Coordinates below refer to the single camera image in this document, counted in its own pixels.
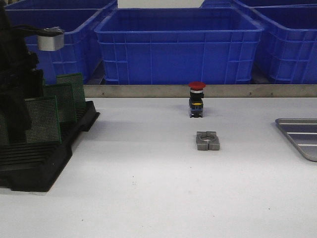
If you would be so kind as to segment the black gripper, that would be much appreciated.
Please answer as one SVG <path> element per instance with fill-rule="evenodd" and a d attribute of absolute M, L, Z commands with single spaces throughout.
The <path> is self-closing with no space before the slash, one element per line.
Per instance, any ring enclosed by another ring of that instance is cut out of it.
<path fill-rule="evenodd" d="M 44 73 L 37 69 L 38 57 L 24 38 L 37 31 L 28 25 L 12 26 L 0 3 L 0 94 L 9 143 L 25 140 L 32 120 L 25 99 L 43 96 Z"/>

